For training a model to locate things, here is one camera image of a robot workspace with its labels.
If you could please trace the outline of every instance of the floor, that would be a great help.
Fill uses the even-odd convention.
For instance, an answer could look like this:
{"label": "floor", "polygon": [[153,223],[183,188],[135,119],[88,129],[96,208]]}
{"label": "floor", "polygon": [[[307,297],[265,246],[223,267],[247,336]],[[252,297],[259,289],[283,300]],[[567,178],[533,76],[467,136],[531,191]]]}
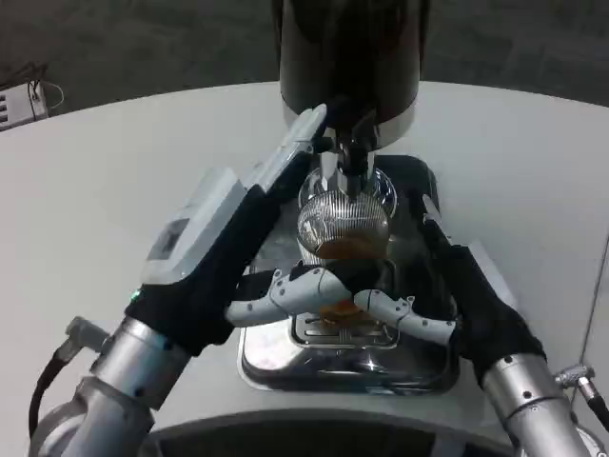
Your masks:
{"label": "floor", "polygon": [[[49,62],[55,113],[277,79],[270,0],[0,0],[0,24],[0,79]],[[606,0],[434,0],[423,79],[609,106],[608,33]]]}

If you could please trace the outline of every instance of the white table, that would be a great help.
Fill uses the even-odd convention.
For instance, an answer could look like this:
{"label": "white table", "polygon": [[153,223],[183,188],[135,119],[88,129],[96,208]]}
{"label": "white table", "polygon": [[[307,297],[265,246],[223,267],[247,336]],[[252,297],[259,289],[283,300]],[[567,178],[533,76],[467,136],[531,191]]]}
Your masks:
{"label": "white table", "polygon": [[[228,165],[243,176],[284,132],[277,85],[259,84],[86,109],[0,134],[5,455],[26,451],[29,398],[70,319],[113,330],[151,243],[204,169]],[[448,228],[459,241],[483,241],[553,369],[583,349],[609,228],[608,141],[607,109],[422,83],[415,124],[385,151],[419,156],[436,172]],[[262,392],[237,374],[237,336],[188,366],[158,427],[244,411],[358,408],[506,443],[467,366],[442,396]],[[81,354],[60,375],[42,413],[71,398],[92,360]],[[609,394],[609,377],[599,385]]]}

